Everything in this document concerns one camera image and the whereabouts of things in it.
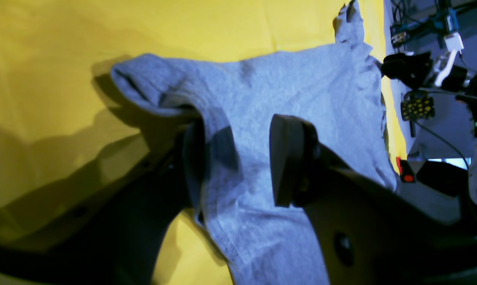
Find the yellow table surface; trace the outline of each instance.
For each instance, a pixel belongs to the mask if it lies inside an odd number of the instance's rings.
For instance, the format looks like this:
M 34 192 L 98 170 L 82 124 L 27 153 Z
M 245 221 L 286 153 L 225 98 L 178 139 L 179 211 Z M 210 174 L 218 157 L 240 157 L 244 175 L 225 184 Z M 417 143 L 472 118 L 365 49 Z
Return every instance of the yellow table surface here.
M 110 197 L 103 189 L 173 138 L 177 120 L 118 116 L 94 79 L 113 63 L 143 53 L 236 61 L 330 44 L 345 2 L 0 0 L 0 244 L 42 248 L 68 237 L 88 220 L 66 220 L 70 211 L 92 199 L 97 211 Z M 383 0 L 360 7 L 365 41 L 382 59 Z M 405 157 L 390 82 L 382 83 L 390 156 Z M 186 214 L 173 222 L 153 280 L 231 283 Z M 0 275 L 0 284 L 28 283 Z

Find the gray fabric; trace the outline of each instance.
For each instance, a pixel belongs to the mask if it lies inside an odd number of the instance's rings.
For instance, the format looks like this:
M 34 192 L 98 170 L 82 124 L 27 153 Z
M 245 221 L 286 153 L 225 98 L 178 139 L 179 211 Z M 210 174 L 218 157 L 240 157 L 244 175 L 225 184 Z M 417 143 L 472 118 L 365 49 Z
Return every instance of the gray fabric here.
M 238 63 L 143 55 L 116 65 L 123 94 L 159 116 L 202 116 L 206 169 L 196 216 L 228 259 L 235 283 L 325 284 L 314 231 L 301 209 L 276 208 L 269 166 L 274 114 L 312 122 L 320 141 L 389 189 L 381 75 L 363 43 L 358 3 L 338 16 L 336 44 Z

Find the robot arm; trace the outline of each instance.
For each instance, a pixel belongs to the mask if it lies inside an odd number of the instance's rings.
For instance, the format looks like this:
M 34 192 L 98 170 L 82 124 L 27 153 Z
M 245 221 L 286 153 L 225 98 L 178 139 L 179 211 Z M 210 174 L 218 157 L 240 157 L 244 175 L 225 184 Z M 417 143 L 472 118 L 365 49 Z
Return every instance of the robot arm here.
M 275 203 L 303 207 L 331 284 L 477 285 L 476 239 L 354 172 L 311 123 L 275 115 L 270 160 Z

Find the red button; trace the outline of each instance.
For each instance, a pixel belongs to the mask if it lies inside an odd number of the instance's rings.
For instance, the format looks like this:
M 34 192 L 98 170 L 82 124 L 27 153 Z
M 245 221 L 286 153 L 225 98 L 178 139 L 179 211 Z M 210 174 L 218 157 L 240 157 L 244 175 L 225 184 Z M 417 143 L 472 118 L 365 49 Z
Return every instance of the red button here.
M 412 182 L 412 181 L 414 181 L 414 177 L 412 175 L 406 175 L 406 176 L 403 177 L 403 180 L 405 182 Z
M 398 156 L 397 157 L 398 172 L 399 172 L 400 175 L 402 175 L 403 171 L 402 171 L 402 168 L 400 166 L 400 160 L 401 160 L 401 158 Z

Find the black cable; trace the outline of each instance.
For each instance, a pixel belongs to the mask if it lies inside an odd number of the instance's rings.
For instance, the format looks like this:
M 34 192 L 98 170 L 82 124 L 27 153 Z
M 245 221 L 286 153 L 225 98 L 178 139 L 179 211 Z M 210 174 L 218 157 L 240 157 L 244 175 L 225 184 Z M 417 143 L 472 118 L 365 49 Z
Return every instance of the black cable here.
M 411 20 L 411 21 L 416 22 L 418 24 L 423 24 L 422 22 L 420 22 L 420 21 L 418 21 L 414 18 L 411 18 L 411 16 L 405 14 L 406 6 L 405 6 L 404 1 L 402 1 L 402 4 L 404 6 L 403 9 L 400 7 L 400 3 L 392 1 L 392 4 L 395 5 L 395 10 L 393 11 L 393 19 L 395 21 L 396 21 L 396 12 L 398 11 L 398 16 L 400 17 L 399 21 L 401 22 L 401 24 L 403 24 L 404 18 L 407 18 L 408 20 Z
M 450 148 L 452 148 L 461 157 L 461 159 L 463 159 L 463 162 L 465 163 L 465 166 L 467 167 L 467 172 L 469 172 L 469 163 L 467 162 L 467 159 L 465 159 L 465 156 L 455 146 L 453 146 L 449 141 L 445 140 L 440 135 L 437 135 L 435 132 L 433 132 L 429 128 L 421 125 L 418 121 L 416 120 L 412 120 L 412 121 L 414 122 L 414 124 L 418 125 L 420 128 L 422 128 L 423 130 L 430 133 L 431 135 L 438 138 L 443 143 L 447 144 Z M 470 209 L 472 209 L 472 203 L 470 200 L 469 200 L 469 207 Z M 472 213 L 472 217 L 474 218 L 474 221 L 477 222 L 477 217 L 474 215 L 474 212 L 472 210 L 470 212 Z
M 458 56 L 459 56 L 461 62 L 463 63 L 463 65 L 465 65 L 465 67 L 467 67 L 468 69 L 470 69 L 470 67 L 467 65 L 467 63 L 466 63 L 465 60 L 463 59 L 462 51 L 460 51 L 460 52 L 458 53 Z
M 467 94 L 460 94 L 460 93 L 451 92 L 451 91 L 432 90 L 432 89 L 425 89 L 425 88 L 420 88 L 419 90 L 423 90 L 423 91 L 426 91 L 426 92 L 432 93 L 432 94 L 444 94 L 444 95 L 451 95 L 451 96 L 460 96 L 460 97 L 464 97 L 464 98 L 468 98 L 468 99 L 477 100 L 476 96 L 467 95 Z
M 434 133 L 432 130 L 430 130 L 429 128 L 421 125 L 418 121 L 416 120 L 413 120 L 414 124 L 418 125 L 420 128 L 422 128 L 423 130 L 425 130 L 426 132 L 430 133 L 431 135 L 433 135 L 434 137 L 438 138 L 440 141 L 442 141 L 443 143 L 447 144 L 450 148 L 452 148 L 464 161 L 465 163 L 465 166 L 467 167 L 467 171 L 469 171 L 469 164 L 467 162 L 467 160 L 465 159 L 465 156 L 455 147 L 453 146 L 449 141 L 446 141 L 443 137 L 441 137 L 440 135 L 437 135 L 436 133 Z

